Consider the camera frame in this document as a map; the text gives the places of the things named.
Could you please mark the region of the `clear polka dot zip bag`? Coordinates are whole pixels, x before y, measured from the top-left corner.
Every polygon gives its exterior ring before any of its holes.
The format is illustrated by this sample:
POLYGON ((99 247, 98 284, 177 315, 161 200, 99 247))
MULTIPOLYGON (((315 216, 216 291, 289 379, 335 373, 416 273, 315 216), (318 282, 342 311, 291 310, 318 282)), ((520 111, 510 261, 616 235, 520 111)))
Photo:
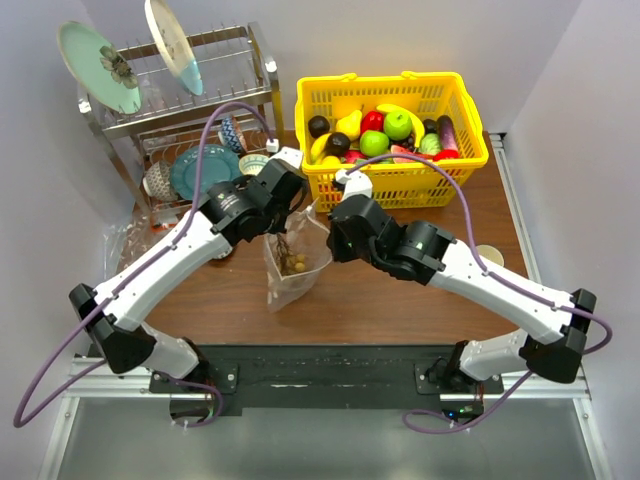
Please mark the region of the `clear polka dot zip bag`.
POLYGON ((316 215, 316 201, 292 213, 286 232, 263 237, 267 273, 267 310, 275 313, 309 292, 332 262, 329 229, 316 215))

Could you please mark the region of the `brown longan bunch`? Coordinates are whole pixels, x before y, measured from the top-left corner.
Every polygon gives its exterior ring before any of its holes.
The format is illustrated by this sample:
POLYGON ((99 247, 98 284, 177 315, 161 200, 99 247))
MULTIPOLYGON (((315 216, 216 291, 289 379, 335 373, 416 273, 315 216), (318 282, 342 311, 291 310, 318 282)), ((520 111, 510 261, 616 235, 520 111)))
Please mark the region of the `brown longan bunch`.
POLYGON ((279 273, 283 277, 307 271, 306 256, 302 253, 295 253, 287 242, 285 235, 281 233, 276 235, 274 259, 279 273))

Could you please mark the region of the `green apple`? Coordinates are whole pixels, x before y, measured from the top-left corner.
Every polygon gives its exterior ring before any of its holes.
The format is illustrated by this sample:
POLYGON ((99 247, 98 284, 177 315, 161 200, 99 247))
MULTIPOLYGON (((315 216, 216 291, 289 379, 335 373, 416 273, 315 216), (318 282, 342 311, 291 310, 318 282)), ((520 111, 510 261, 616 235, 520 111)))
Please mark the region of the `green apple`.
POLYGON ((367 130, 359 139, 360 152, 366 157, 385 154, 389 149, 390 139, 381 131, 367 130))
POLYGON ((384 118, 383 131, 393 141, 406 139, 412 132, 410 116, 402 110, 387 113, 384 118))

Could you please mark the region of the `yellow teal patterned bowl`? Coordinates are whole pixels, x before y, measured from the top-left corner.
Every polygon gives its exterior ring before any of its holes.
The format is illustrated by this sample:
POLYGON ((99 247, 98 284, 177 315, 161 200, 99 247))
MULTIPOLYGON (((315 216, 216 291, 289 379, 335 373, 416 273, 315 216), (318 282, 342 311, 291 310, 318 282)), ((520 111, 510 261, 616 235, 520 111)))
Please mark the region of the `yellow teal patterned bowl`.
POLYGON ((264 154, 246 154, 239 159, 238 168, 242 175, 255 176, 268 163, 270 157, 264 154))

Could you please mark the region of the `yellow plastic basket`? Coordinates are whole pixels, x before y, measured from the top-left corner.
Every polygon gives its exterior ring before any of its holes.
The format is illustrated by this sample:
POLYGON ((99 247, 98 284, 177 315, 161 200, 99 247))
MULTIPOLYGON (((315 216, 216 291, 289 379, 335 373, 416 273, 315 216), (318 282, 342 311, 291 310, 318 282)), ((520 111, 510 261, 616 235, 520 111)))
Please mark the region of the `yellow plastic basket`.
POLYGON ((478 110, 454 72, 303 77, 295 133, 321 212, 341 200, 341 169, 361 167, 385 208, 440 207, 455 191, 429 164, 464 184, 489 158, 478 110))

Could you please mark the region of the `blue zigzag bowl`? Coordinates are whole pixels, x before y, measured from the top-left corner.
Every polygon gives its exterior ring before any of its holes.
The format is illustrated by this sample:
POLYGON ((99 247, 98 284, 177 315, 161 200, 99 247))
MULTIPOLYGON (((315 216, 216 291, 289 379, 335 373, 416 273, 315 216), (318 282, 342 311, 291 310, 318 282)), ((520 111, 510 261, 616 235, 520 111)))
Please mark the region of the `blue zigzag bowl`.
POLYGON ((244 155, 247 152, 243 131, 234 116, 227 116, 222 119, 218 136, 221 144, 234 153, 244 155))

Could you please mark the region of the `dark mangosteen back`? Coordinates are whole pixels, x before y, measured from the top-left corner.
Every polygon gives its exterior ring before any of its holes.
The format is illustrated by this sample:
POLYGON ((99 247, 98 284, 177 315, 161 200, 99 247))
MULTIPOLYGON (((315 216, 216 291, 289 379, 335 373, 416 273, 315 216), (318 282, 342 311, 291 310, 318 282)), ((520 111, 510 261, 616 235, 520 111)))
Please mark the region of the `dark mangosteen back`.
POLYGON ((315 115, 307 122, 307 128, 310 136, 317 139, 331 131, 331 124, 326 117, 315 115))

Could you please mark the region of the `dark mangosteen front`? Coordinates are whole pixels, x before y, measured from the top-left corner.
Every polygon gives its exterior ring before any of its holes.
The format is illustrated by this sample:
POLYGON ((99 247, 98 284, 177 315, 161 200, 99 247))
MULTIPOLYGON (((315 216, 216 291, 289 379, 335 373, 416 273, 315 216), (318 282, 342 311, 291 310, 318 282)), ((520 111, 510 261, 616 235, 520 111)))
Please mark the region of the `dark mangosteen front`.
POLYGON ((342 157, 350 149, 351 140, 342 132, 331 133, 325 144, 325 153, 329 156, 342 157))

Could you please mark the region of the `yellow pear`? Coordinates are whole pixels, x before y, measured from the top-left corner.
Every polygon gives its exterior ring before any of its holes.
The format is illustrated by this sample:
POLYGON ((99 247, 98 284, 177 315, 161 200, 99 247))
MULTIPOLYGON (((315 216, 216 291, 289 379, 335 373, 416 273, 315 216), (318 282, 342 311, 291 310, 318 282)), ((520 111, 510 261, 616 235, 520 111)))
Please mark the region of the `yellow pear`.
POLYGON ((336 132, 344 134, 351 142, 358 140, 361 135, 362 117, 360 109, 352 111, 336 122, 336 132))

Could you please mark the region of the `dark purple grapes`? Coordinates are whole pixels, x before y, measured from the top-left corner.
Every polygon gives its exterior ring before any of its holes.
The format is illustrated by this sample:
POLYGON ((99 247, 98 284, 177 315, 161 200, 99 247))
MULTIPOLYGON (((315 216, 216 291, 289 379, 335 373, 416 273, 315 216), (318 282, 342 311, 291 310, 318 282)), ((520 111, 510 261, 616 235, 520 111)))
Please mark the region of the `dark purple grapes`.
POLYGON ((401 146, 404 149, 407 149, 409 151, 414 151, 415 150, 415 140, 413 136, 409 136, 401 141, 398 141, 397 144, 399 146, 401 146))

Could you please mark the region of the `grey patterned bowl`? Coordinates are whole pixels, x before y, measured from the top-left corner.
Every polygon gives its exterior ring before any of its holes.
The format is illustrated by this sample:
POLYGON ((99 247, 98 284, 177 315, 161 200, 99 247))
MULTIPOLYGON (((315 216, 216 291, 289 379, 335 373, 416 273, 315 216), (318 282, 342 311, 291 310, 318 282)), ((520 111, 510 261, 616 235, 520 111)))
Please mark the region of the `grey patterned bowl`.
POLYGON ((154 163, 145 173, 142 180, 146 193, 162 202, 174 202, 178 195, 170 183, 170 166, 165 161, 154 163))

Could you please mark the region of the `yellow banana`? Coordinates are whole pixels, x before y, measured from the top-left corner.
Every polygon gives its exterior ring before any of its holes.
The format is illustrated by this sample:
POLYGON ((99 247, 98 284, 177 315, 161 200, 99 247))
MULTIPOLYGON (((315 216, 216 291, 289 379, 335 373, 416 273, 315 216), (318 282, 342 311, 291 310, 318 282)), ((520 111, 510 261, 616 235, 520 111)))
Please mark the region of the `yellow banana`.
MULTIPOLYGON (((411 118, 412 121, 412 132, 410 134, 410 136, 414 137, 415 140, 415 150, 416 151, 420 145, 421 139, 425 136, 425 127, 422 123, 422 121, 411 111, 403 108, 403 107, 399 107, 393 104, 379 104, 376 107, 376 111, 381 112, 382 114, 386 115, 387 113, 390 113, 391 111, 394 110, 402 110, 405 111, 411 118)), ((393 141, 390 139, 390 144, 389 146, 391 147, 392 145, 398 145, 397 144, 398 141, 393 141)))

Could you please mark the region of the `spare clear plastic bags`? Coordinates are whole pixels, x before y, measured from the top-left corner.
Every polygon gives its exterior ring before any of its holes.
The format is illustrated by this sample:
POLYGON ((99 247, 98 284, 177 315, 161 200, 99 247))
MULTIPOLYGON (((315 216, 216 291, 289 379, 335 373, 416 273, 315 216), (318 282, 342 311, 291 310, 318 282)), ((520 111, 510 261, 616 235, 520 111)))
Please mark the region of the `spare clear plastic bags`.
POLYGON ((136 207, 130 217, 111 225, 104 232, 103 279, 108 280, 130 266, 163 239, 184 215, 151 215, 136 207))

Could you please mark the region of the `mint green flower plate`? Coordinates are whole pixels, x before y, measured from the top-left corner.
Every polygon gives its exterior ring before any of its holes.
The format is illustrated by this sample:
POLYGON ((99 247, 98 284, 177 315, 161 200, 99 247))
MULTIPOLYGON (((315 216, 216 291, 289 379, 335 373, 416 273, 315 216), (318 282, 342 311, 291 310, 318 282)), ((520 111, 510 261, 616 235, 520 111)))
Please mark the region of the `mint green flower plate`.
POLYGON ((137 77, 111 41, 88 25, 68 21, 59 27, 57 43, 70 73, 96 101, 123 115, 140 110, 137 77))

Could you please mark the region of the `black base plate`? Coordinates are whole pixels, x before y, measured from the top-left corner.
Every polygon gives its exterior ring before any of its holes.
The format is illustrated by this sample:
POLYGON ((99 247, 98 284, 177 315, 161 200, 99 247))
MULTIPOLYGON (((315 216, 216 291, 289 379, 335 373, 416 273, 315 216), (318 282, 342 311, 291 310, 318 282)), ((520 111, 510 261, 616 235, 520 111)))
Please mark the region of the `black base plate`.
POLYGON ((203 345, 223 412, 248 408, 437 409, 447 394, 500 394, 445 375, 451 345, 203 345))

